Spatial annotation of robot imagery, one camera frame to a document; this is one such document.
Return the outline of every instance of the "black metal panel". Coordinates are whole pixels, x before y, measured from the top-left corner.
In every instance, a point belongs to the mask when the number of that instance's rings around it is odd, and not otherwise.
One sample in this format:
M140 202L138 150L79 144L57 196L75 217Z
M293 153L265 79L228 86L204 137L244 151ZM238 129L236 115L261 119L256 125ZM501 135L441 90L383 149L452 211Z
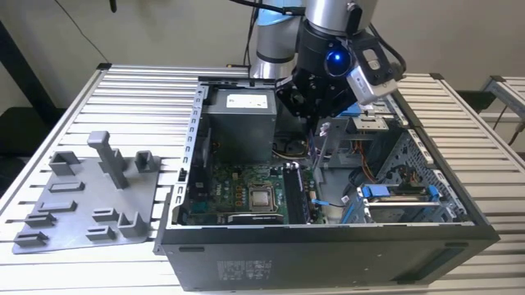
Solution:
M476 113L486 110L496 100L496 95L489 91L457 90L456 92Z
M1 21L0 60L41 120L51 128L60 118L59 111Z
M319 242L385 242L429 239L493 240L490 226L381 226L381 227L266 227L228 229L167 229L163 244L227 244L227 243L319 243Z
M458 239L465 245L460 248L454 243L448 246L440 237L417 241L402 237L375 242L191 245L199 252L184 251L186 246L163 245L163 250L183 289L196 291L426 285L490 244ZM425 272L423 278L411 275L418 270Z

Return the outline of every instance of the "aluminum slotted table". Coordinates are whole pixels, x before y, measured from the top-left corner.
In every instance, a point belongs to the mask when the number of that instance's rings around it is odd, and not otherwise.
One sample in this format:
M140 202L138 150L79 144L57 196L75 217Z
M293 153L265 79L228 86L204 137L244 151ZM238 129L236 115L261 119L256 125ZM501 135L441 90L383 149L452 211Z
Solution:
M0 200L0 291L12 294L179 294L164 256L152 253L163 201L178 178L178 163L198 76L246 76L238 68L114 65L98 69L52 133ZM410 74L399 91L454 173L501 235L501 241L429 287L306 289L256 294L525 294L525 163L494 134L446 81ZM107 130L124 157L151 150L163 158L150 241L142 244L13 255L51 170L55 151L94 157L88 134Z

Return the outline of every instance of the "white wall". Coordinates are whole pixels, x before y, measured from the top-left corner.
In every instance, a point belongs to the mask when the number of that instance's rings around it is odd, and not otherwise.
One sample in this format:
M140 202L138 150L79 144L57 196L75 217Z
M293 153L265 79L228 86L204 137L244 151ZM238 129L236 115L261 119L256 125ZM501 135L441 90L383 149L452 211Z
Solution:
M227 0L60 0L112 63L240 63L250 8ZM52 99L73 100L103 61L53 0L1 0L0 19Z
M107 0L60 3L112 63L242 62L250 8L227 0L118 0L116 14ZM457 89L477 90L492 74L525 76L524 11L520 0L381 0L374 24L409 72L438 72ZM0 0L0 19L67 106L103 61L98 52L53 0Z

